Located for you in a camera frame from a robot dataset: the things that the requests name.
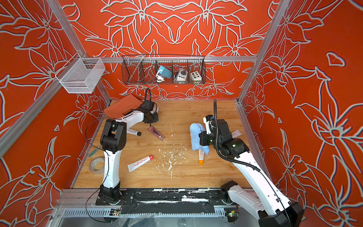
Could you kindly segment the blue microfiber cloth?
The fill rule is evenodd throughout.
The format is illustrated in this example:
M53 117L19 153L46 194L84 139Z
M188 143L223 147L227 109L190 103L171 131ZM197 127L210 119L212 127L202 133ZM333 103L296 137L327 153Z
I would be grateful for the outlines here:
M210 149L208 146L200 145L200 137L199 137L199 134L205 131L206 129L204 128L204 126L199 123L192 123L190 125L192 150L196 151L201 149L205 153L205 155L208 156Z

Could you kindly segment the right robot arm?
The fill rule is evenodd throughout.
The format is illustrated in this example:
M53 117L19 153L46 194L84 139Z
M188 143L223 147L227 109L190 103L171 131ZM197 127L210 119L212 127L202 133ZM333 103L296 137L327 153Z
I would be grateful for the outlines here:
M216 101L213 115L205 116L203 122L206 129L199 133L200 145L213 146L221 159L233 163L256 193L252 196L235 181L229 181L221 186L222 199L242 207L261 227L300 226L303 207L284 196L257 164L247 145L232 136L228 123L217 117Z

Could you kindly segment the pink translucent tube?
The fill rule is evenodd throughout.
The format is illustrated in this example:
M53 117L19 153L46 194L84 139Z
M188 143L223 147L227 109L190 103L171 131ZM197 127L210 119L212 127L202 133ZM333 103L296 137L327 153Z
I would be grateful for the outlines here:
M147 131L149 131L151 134L153 134L155 137L157 137L159 140L164 141L165 137L164 135L154 126L150 126Z

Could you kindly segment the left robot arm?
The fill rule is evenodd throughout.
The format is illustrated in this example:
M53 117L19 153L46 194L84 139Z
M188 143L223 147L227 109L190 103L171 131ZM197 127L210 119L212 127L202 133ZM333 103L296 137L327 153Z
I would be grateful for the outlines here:
M126 146L127 131L138 123L158 121L157 105L152 101L149 88L141 101L133 95L125 96L105 109L106 120L100 145L105 156L105 173L99 188L96 205L117 205L124 201L120 191L119 166L122 150Z

